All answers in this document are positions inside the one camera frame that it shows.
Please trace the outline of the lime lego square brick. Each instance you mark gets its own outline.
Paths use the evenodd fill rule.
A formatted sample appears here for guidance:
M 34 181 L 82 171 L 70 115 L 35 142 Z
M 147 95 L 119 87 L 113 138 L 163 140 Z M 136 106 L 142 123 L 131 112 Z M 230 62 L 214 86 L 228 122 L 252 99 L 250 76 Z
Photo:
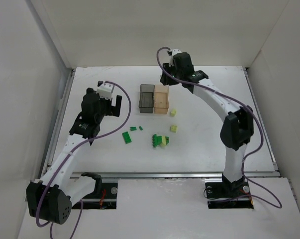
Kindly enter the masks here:
M 170 126 L 170 131 L 176 133 L 178 130 L 178 127 L 176 125 L 171 125 Z

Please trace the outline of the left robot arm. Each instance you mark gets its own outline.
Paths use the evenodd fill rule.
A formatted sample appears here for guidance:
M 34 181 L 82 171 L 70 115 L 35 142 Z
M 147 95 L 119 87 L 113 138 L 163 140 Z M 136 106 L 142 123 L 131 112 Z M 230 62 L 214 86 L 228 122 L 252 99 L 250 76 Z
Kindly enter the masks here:
M 39 181 L 30 182 L 26 188 L 30 216 L 62 225 L 79 200 L 101 192 L 102 179 L 96 173 L 84 172 L 75 182 L 70 177 L 79 161 L 76 156 L 79 148 L 92 145 L 103 118 L 120 115 L 122 97 L 118 95 L 113 106 L 113 90 L 110 83 L 103 83 L 95 90 L 87 88 L 63 151 Z

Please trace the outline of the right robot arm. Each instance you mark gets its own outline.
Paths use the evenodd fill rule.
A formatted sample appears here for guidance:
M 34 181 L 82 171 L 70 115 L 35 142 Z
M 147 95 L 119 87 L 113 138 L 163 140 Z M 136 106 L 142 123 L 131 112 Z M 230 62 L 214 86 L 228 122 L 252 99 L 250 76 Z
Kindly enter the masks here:
M 160 82 L 165 86 L 179 83 L 192 94 L 207 103 L 223 122 L 220 139 L 225 145 L 225 169 L 222 180 L 234 184 L 242 182 L 242 160 L 247 144 L 254 134 L 250 107 L 244 108 L 222 92 L 202 70 L 195 70 L 189 53 L 179 49 L 168 49 L 170 61 L 159 64 L 162 69 Z

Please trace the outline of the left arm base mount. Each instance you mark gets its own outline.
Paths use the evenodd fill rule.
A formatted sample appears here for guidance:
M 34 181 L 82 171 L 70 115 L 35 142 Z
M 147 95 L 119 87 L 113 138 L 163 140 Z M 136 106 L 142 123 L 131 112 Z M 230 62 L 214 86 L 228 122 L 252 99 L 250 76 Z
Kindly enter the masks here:
M 67 189 L 73 209 L 116 209 L 118 182 L 104 180 L 96 173 L 85 172 Z

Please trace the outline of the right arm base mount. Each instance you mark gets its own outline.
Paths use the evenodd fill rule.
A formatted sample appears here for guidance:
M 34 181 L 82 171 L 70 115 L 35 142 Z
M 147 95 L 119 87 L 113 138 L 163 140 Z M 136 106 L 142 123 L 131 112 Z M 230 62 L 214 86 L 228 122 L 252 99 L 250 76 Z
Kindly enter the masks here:
M 248 182 L 235 189 L 228 189 L 223 182 L 205 182 L 204 196 L 209 209 L 254 209 Z

